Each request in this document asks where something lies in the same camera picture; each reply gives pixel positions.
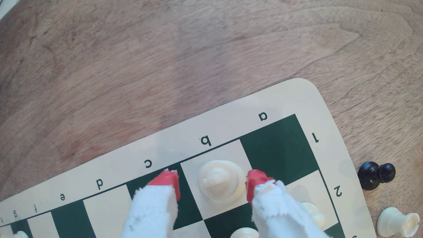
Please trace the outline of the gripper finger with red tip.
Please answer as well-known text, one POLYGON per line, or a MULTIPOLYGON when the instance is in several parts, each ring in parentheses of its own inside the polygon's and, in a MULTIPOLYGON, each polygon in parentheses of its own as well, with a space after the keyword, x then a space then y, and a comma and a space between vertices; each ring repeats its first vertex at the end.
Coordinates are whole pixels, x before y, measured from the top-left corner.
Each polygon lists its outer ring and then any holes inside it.
POLYGON ((247 173, 247 201, 261 238, 329 238, 283 181, 252 169, 247 173))
POLYGON ((122 238, 173 238, 180 190, 177 170, 165 169, 135 191, 122 238))

